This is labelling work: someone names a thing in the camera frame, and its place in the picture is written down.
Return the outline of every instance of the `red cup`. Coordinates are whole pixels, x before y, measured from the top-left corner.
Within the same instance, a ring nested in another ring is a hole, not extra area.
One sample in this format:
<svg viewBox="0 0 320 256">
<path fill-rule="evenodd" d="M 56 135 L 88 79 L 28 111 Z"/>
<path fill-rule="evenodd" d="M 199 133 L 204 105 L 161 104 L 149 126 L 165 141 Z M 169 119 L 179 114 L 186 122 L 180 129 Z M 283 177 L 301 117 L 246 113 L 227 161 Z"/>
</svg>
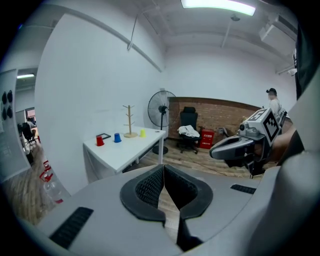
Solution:
<svg viewBox="0 0 320 256">
<path fill-rule="evenodd" d="M 103 146 L 105 143 L 104 143 L 104 140 L 102 139 L 102 136 L 97 136 L 96 137 L 96 145 L 98 146 L 98 147 L 100 147 L 100 146 Z"/>
</svg>

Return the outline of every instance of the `ceiling light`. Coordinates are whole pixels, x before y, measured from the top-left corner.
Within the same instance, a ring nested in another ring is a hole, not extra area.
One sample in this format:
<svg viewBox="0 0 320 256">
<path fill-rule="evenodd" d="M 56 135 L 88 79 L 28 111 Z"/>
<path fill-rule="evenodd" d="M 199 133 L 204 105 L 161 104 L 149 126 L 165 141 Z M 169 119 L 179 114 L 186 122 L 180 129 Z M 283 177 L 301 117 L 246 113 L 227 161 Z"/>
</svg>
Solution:
<svg viewBox="0 0 320 256">
<path fill-rule="evenodd" d="M 34 74 L 22 74 L 18 75 L 16 78 L 21 79 L 21 78 L 33 78 L 35 75 Z"/>
<path fill-rule="evenodd" d="M 256 8 L 229 0 L 181 0 L 183 8 L 219 8 L 254 15 Z"/>
</svg>

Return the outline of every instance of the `plastic bottle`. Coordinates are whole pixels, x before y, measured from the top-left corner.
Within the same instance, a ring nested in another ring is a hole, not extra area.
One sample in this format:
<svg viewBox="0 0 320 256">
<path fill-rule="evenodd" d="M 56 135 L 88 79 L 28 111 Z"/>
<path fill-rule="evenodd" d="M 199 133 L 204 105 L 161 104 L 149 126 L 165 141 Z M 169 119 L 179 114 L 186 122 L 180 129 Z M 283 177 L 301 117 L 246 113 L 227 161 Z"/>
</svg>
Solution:
<svg viewBox="0 0 320 256">
<path fill-rule="evenodd" d="M 64 201 L 62 188 L 58 182 L 52 180 L 52 177 L 53 173 L 50 174 L 47 171 L 44 171 L 40 175 L 40 179 L 44 181 L 43 189 L 46 194 L 57 204 L 60 204 Z"/>
<path fill-rule="evenodd" d="M 43 162 L 44 169 L 48 169 L 50 167 L 50 163 L 48 160 Z"/>
</svg>

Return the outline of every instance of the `gray surface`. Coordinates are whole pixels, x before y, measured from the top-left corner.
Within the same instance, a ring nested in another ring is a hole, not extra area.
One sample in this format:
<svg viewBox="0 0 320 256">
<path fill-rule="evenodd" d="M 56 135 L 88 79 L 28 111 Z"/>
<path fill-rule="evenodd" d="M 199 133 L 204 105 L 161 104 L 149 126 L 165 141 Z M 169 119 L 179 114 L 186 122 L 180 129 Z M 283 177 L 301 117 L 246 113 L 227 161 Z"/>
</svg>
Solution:
<svg viewBox="0 0 320 256">
<path fill-rule="evenodd" d="M 273 196 L 248 245 L 248 255 L 272 255 L 273 250 L 288 237 L 297 234 L 297 230 L 308 218 L 309 224 L 306 225 L 314 230 L 316 236 L 317 222 L 312 220 L 311 214 L 319 205 L 319 166 L 320 152 L 303 152 L 282 165 L 275 180 Z M 311 229 L 304 228 L 305 237 L 306 231 Z"/>
<path fill-rule="evenodd" d="M 61 246 L 57 245 L 52 240 L 48 239 L 40 230 L 29 222 L 19 219 L 19 223 L 24 229 L 24 232 L 34 242 L 40 246 L 40 248 L 46 253 L 46 255 L 59 255 L 59 256 L 76 256 L 77 254 L 72 253 Z"/>
<path fill-rule="evenodd" d="M 305 150 L 320 150 L 320 66 L 297 103 L 289 111 Z"/>
<path fill-rule="evenodd" d="M 190 234 L 204 242 L 228 225 L 253 196 L 230 187 L 239 184 L 257 188 L 260 183 L 254 179 L 225 177 L 183 168 L 180 170 L 206 182 L 213 191 L 213 200 L 202 216 L 186 220 Z"/>
<path fill-rule="evenodd" d="M 122 186 L 152 167 L 98 180 L 53 209 L 37 226 L 50 236 L 78 207 L 94 212 L 69 250 L 84 256 L 96 255 L 177 255 L 174 244 L 161 222 L 143 221 L 128 212 L 120 200 Z"/>
<path fill-rule="evenodd" d="M 160 222 L 139 220 L 122 205 L 121 187 L 153 166 L 96 181 L 56 207 L 38 228 L 51 235 L 77 207 L 94 209 L 92 216 L 70 246 L 79 255 L 179 255 L 181 249 L 169 238 Z M 241 256 L 266 212 L 279 168 L 266 171 L 262 180 L 224 177 L 181 168 L 205 181 L 213 201 L 201 217 L 186 221 L 192 236 L 203 241 L 186 255 Z M 236 191 L 233 184 L 257 188 L 253 195 Z"/>
<path fill-rule="evenodd" d="M 279 167 L 268 169 L 242 211 L 212 239 L 185 253 L 186 256 L 245 256 L 251 236 L 266 212 Z"/>
</svg>

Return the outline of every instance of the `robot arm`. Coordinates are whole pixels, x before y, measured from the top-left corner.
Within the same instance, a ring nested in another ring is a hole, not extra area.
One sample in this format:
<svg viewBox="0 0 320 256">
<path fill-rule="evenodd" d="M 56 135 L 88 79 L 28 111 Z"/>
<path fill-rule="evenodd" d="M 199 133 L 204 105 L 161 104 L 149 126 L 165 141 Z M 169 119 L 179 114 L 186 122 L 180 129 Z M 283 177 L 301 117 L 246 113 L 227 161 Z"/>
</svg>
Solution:
<svg viewBox="0 0 320 256">
<path fill-rule="evenodd" d="M 210 149 L 210 156 L 224 160 L 229 167 L 246 167 L 252 176 L 264 173 L 263 163 L 270 154 L 286 113 L 279 123 L 270 108 L 260 109 L 239 126 L 237 135 L 228 137 Z M 255 155 L 255 144 L 261 144 L 261 156 Z"/>
</svg>

